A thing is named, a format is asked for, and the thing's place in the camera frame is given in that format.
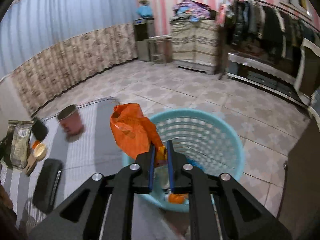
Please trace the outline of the black cylinder container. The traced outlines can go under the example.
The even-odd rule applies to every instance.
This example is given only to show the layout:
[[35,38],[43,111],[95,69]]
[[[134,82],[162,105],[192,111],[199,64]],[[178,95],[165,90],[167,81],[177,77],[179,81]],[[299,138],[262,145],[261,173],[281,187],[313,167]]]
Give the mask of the black cylinder container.
[[48,134],[47,126],[37,117],[33,118],[33,125],[31,131],[36,140],[42,142]]

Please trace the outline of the orange peel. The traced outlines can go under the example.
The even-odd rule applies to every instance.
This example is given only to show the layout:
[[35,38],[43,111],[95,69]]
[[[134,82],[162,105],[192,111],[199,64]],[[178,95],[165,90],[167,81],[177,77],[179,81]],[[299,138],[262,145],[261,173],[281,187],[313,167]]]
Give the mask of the orange peel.
[[171,204],[185,204],[185,202],[188,200],[189,195],[188,194],[174,194],[170,193],[167,197],[168,202]]

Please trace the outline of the orange snack bag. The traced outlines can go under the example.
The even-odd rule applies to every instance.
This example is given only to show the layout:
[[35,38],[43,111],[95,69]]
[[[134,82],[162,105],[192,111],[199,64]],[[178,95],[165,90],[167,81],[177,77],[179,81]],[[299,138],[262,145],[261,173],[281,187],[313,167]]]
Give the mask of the orange snack bag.
[[167,163],[167,150],[156,126],[144,116],[137,103],[116,105],[110,117],[110,128],[118,147],[132,159],[155,147],[155,166]]

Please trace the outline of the dark wooden cabinet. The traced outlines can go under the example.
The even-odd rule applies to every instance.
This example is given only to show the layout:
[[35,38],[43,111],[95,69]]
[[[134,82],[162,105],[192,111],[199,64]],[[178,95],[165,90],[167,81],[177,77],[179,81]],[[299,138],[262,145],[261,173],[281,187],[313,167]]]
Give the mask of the dark wooden cabinet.
[[312,119],[289,152],[279,221],[293,239],[319,239],[319,127]]

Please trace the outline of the potted plant blue wrap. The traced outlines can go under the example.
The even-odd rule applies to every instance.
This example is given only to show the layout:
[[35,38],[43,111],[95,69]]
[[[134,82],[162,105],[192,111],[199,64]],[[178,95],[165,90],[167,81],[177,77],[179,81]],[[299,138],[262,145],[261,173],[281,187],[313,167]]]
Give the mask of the potted plant blue wrap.
[[153,18],[153,12],[148,0],[140,0],[137,9],[137,15],[140,18]]

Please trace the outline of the low bench with lace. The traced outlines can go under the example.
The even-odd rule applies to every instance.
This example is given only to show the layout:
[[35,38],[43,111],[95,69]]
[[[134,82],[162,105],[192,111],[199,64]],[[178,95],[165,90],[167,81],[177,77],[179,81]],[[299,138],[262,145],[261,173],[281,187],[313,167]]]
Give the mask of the low bench with lace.
[[226,70],[231,78],[261,87],[296,105],[306,108],[311,103],[311,98],[299,92],[295,87],[294,77],[259,61],[256,57],[238,51],[230,51]]

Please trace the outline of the striped grey tablecloth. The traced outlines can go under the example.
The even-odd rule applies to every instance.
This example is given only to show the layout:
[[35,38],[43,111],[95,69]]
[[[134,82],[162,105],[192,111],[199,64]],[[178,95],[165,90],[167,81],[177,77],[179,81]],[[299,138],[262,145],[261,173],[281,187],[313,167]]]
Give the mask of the striped grey tablecloth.
[[[84,131],[71,139],[67,138],[57,117],[44,120],[48,134],[44,139],[46,156],[63,163],[55,205],[61,204],[91,175],[111,175],[121,167],[121,151],[116,145],[111,129],[110,116],[118,104],[116,98],[102,98],[79,106]],[[23,171],[8,168],[1,161],[1,185],[9,194],[17,215],[16,228],[24,237],[37,226],[46,215],[32,204],[37,178],[43,163],[38,163],[30,176]],[[141,196],[133,203],[132,239],[182,239],[165,220],[155,205]]]

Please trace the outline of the black glasses case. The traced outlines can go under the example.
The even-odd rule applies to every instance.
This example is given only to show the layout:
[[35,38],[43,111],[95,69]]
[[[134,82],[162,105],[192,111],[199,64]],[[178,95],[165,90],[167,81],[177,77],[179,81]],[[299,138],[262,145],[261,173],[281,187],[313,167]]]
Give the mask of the black glasses case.
[[37,179],[33,194],[33,205],[44,214],[54,209],[57,187],[59,185],[63,163],[57,159],[46,159]]

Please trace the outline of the cream plastic lid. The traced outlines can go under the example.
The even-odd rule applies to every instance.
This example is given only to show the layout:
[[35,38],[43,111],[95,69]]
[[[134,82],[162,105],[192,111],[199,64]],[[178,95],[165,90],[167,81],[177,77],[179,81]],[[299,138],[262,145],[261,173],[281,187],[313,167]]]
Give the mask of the cream plastic lid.
[[33,156],[36,161],[41,161],[47,154],[47,146],[44,143],[39,143],[33,150]]

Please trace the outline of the pile of colourful clothes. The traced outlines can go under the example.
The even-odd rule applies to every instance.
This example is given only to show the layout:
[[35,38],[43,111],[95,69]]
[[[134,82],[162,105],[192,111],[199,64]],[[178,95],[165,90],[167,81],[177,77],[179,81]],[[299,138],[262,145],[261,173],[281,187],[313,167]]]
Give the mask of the pile of colourful clothes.
[[192,0],[182,0],[173,7],[174,15],[170,22],[188,20],[199,22],[200,20],[215,20],[216,11],[210,6]]

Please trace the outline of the pink metal mug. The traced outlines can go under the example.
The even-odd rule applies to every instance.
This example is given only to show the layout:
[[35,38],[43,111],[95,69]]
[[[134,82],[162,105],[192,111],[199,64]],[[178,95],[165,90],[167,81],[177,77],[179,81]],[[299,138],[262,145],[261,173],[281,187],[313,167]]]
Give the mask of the pink metal mug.
[[69,105],[65,107],[58,114],[57,119],[68,136],[78,135],[84,129],[84,125],[76,105]]

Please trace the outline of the blue and floral curtain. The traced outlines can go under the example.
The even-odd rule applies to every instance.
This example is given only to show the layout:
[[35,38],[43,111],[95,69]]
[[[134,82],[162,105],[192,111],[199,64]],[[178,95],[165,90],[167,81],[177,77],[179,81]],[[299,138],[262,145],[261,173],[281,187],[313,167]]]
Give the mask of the blue and floral curtain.
[[136,0],[13,0],[1,20],[1,77],[35,114],[81,81],[137,57]]

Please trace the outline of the light blue plastic basket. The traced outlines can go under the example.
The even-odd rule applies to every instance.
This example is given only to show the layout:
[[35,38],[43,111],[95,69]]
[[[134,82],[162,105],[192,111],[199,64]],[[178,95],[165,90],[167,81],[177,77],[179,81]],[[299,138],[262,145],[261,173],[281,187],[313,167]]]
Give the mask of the light blue plastic basket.
[[216,115],[196,109],[172,109],[150,117],[165,144],[172,140],[174,150],[204,173],[230,174],[239,181],[244,171],[242,142],[231,125]]

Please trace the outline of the grey water dispenser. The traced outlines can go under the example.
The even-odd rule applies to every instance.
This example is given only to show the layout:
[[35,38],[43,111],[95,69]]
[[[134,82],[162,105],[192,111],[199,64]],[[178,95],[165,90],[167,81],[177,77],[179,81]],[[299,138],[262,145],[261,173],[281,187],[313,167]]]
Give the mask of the grey water dispenser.
[[150,61],[149,38],[155,36],[154,18],[139,18],[133,22],[139,61]]

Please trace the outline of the cloth-covered cabinet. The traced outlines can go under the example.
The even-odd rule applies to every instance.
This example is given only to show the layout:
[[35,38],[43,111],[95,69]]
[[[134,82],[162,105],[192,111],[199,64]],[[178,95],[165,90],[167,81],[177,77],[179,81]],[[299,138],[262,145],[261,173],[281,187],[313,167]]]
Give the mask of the cloth-covered cabinet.
[[215,74],[220,65],[220,26],[216,21],[174,21],[170,35],[176,66]]

